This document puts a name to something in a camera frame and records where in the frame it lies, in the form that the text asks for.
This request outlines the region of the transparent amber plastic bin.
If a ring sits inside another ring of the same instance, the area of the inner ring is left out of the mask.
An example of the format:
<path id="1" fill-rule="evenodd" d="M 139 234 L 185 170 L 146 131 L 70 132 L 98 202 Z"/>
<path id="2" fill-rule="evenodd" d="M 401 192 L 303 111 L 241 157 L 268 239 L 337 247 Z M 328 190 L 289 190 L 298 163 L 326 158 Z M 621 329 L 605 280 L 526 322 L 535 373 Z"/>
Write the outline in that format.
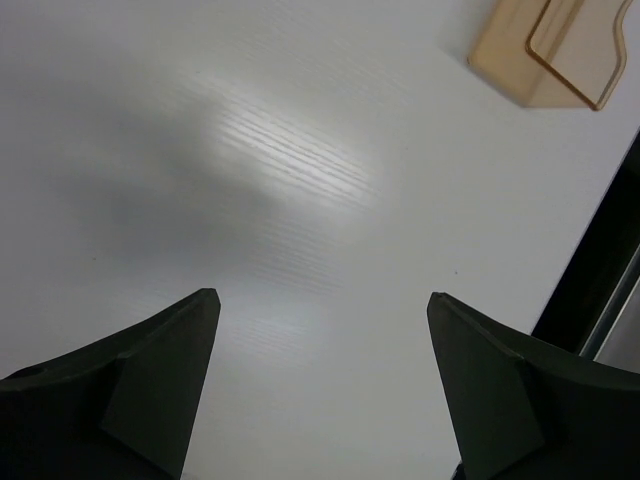
<path id="1" fill-rule="evenodd" d="M 600 111 L 627 64 L 623 1 L 497 1 L 469 66 L 525 108 Z"/>

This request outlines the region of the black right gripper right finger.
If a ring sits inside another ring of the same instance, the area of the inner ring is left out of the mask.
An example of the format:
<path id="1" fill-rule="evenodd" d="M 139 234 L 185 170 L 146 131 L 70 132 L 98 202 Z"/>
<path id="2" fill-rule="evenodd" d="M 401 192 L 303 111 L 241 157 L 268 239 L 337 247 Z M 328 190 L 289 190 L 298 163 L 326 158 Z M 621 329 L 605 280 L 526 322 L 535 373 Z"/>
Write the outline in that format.
<path id="1" fill-rule="evenodd" d="M 456 479 L 636 479 L 639 376 L 502 325 L 446 293 L 427 319 Z"/>

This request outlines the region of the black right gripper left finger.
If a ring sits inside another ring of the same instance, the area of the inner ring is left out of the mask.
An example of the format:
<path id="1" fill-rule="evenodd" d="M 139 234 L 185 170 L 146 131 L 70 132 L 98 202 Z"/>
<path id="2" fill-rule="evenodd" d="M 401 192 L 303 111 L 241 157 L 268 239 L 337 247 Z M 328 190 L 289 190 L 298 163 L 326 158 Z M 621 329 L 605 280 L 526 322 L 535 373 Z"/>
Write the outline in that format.
<path id="1" fill-rule="evenodd" d="M 181 478 L 220 310 L 200 289 L 3 378 L 2 478 Z"/>

